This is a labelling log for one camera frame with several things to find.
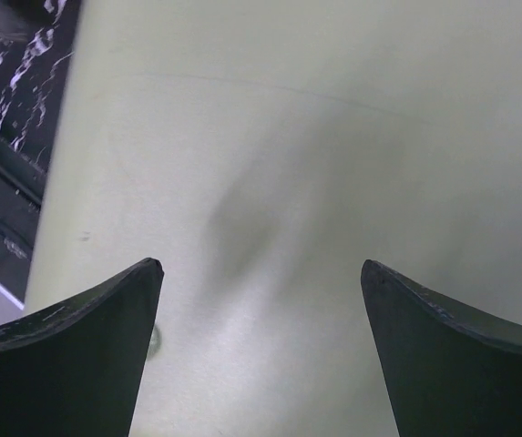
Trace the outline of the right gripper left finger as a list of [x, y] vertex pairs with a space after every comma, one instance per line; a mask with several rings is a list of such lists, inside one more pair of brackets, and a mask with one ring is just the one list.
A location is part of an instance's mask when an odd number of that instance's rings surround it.
[[127, 436], [162, 281], [143, 259], [0, 325], [0, 436]]

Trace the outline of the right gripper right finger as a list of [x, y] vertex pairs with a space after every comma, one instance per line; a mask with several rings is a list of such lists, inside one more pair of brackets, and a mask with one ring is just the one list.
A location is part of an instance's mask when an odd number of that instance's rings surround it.
[[522, 325], [368, 259], [363, 299], [402, 436], [522, 436]]

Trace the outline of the green hard-shell suitcase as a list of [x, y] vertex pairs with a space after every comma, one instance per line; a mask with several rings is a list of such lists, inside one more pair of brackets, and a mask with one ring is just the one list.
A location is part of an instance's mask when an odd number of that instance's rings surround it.
[[522, 1], [86, 1], [26, 311], [147, 257], [133, 435], [395, 435], [365, 260], [522, 324]]

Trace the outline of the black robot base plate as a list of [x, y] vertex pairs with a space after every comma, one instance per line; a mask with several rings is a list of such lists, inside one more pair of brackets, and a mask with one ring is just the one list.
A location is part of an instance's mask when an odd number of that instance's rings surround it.
[[0, 138], [0, 289], [22, 305], [45, 177]]

